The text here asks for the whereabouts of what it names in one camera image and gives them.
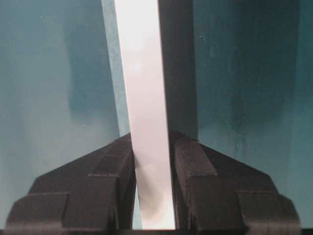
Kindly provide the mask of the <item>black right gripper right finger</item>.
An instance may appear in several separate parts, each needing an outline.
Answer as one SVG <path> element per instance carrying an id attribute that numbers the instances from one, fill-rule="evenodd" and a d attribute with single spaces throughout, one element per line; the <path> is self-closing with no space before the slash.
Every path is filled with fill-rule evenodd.
<path id="1" fill-rule="evenodd" d="M 169 133 L 176 228 L 196 234 L 298 235 L 293 202 L 265 173 Z"/>

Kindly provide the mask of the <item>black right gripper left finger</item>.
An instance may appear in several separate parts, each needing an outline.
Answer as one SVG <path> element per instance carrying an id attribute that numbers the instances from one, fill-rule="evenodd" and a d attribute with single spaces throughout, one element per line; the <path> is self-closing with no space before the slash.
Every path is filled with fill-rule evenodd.
<path id="1" fill-rule="evenodd" d="M 133 226 L 135 170 L 126 134 L 45 173 L 8 215 L 7 235 L 109 234 Z"/>

